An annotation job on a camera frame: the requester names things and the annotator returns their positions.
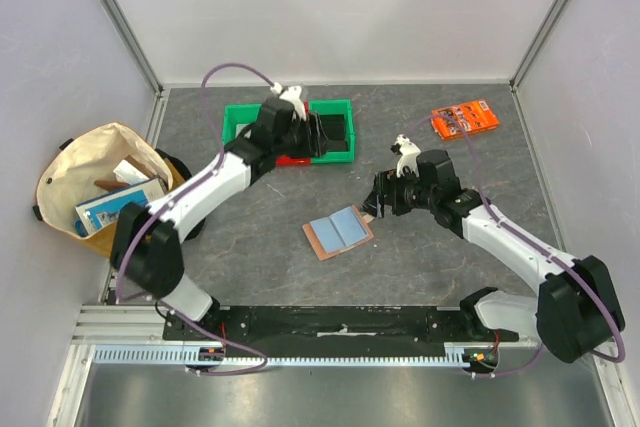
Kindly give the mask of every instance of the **white wall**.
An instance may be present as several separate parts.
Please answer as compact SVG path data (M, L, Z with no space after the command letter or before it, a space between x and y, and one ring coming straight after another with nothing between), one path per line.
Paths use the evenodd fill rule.
M98 0L0 0L0 424L41 426L80 305L105 261L31 212L57 147L100 123L145 124L153 98Z
M566 243L611 271L640 378L640 2L571 0L521 89Z
M165 83L349 83L508 79L553 0L118 1Z

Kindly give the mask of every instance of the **green tray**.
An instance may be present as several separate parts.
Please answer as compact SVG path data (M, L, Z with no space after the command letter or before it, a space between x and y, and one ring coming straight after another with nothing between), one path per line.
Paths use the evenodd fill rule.
M237 133L258 117L260 104L227 105L224 110L222 126L222 142L227 143L236 138ZM335 162L353 162L356 157L356 131L353 128L353 110L350 100L312 100L309 110L318 114L342 114L346 120L345 140L349 150L346 152L327 152L322 157L311 158L312 164L328 164Z

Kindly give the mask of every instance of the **orange package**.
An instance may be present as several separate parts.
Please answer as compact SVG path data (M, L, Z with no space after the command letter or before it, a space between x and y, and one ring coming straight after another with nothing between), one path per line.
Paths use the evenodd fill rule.
M486 100L474 100L464 104L452 105L444 109L432 110L431 114L444 114L456 119L468 134L478 134L493 130L500 125L500 121L496 117ZM458 126L443 118L431 119L431 125L435 131L442 137L442 140L453 140L462 137L462 132Z

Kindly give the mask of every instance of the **gray floor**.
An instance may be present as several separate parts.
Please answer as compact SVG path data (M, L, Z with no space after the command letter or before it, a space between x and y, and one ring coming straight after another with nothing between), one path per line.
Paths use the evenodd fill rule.
M213 88L214 118L226 104L261 102L267 88ZM430 113L486 99L501 126L473 138L483 163L484 186L512 220L554 244L542 192L506 85L311 87L313 99L351 99L356 161L279 168L208 217L201 236L183 247L187 272L225 304L437 304L457 305L487 285L512 293L528 289L481 249L439 227L427 212L375 220L368 242L320 262L302 225L350 204L360 205L373 175L397 161L389 147L399 133ZM463 185L473 186L464 141L444 144L430 127L413 140L423 149L449 150ZM193 171L216 153L203 121L199 91L171 91L158 147Z
M532 352L501 349L505 368ZM607 427L590 357L545 354L523 375L472 381L459 370L285 367L198 378L178 366L94 365L78 427Z

